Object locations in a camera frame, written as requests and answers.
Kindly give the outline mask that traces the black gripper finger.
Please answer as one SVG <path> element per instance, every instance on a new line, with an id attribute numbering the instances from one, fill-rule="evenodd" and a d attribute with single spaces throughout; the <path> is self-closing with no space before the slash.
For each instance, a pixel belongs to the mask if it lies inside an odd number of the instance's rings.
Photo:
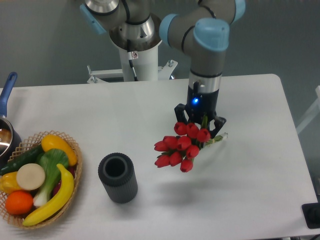
<path id="1" fill-rule="evenodd" d="M 213 118 L 213 120 L 214 120 L 214 129 L 213 130 L 209 130 L 211 138 L 216 137 L 217 134 L 219 133 L 219 131 L 224 126 L 224 124 L 227 122 L 227 120 L 224 117 L 220 117 L 220 116 L 217 116 L 217 115 Z"/>
<path id="2" fill-rule="evenodd" d="M 182 103 L 179 103 L 175 108 L 174 108 L 174 113 L 176 116 L 176 120 L 178 123 L 187 123 L 187 119 L 185 116 L 185 105 Z"/>

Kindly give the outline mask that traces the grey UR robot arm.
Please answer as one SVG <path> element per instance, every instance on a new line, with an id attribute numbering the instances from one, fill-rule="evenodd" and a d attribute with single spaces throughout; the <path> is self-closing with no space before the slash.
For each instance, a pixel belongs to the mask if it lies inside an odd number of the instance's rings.
<path id="1" fill-rule="evenodd" d="M 108 33 L 123 55 L 127 81 L 156 76 L 158 60 L 143 53 L 160 43 L 191 59 L 187 100 L 174 111 L 178 122 L 197 123 L 214 138 L 226 123 L 216 113 L 217 99 L 229 46 L 230 25 L 246 10 L 243 0 L 200 0 L 186 15 L 159 18 L 148 0 L 86 0 L 80 12 L 98 34 Z"/>

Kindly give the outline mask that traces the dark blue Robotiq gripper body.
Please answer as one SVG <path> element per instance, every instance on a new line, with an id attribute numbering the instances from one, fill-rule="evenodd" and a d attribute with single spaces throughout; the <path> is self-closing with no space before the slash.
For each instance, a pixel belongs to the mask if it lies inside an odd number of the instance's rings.
<path id="1" fill-rule="evenodd" d="M 211 93 L 194 93 L 188 87 L 185 111 L 189 121 L 197 124 L 203 122 L 203 117 L 207 116 L 207 123 L 211 122 L 216 115 L 216 106 L 219 90 Z"/>

